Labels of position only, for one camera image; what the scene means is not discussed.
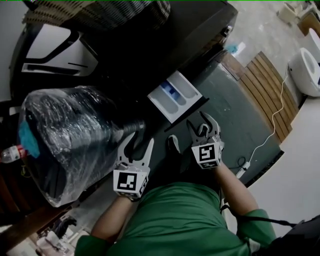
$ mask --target tile floor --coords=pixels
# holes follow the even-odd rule
[[[277,17],[283,1],[229,1],[238,10],[235,27],[226,45],[238,45],[245,48],[236,59],[245,67],[259,53],[264,54],[273,63],[284,78],[288,61],[300,48],[304,37],[296,24],[289,26]],[[297,103],[301,93],[289,77],[286,84]]]

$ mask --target plastic wrap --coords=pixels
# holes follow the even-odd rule
[[[131,119],[112,100],[88,86],[29,93],[20,122],[20,127],[27,123],[30,136],[35,138],[20,137],[20,141],[37,143],[26,142],[23,147],[39,151],[39,155],[28,156],[31,175],[55,207],[76,200],[111,172],[122,139],[145,128],[142,120]]]

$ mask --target black and white marker cube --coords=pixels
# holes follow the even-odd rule
[[[119,196],[133,200],[142,196],[148,183],[148,173],[144,171],[113,170],[113,190]]]
[[[222,149],[219,142],[193,146],[192,152],[201,169],[220,166]]]

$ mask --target green shirt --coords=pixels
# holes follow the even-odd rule
[[[268,218],[262,209],[247,216]],[[123,237],[115,244],[82,236],[75,256],[250,255],[250,242],[268,246],[276,238],[265,221],[238,223],[237,235],[220,214],[219,196],[212,189],[175,182],[148,192],[140,201]]]

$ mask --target person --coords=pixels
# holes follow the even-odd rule
[[[151,177],[123,236],[117,240],[134,203],[119,196],[96,222],[91,235],[79,239],[75,256],[244,256],[271,244],[276,236],[266,221],[238,219],[237,234],[228,230],[220,213],[221,189],[237,215],[268,215],[223,162],[213,169],[200,169],[192,163],[180,174],[182,155],[177,137],[171,135],[166,145],[165,163]]]

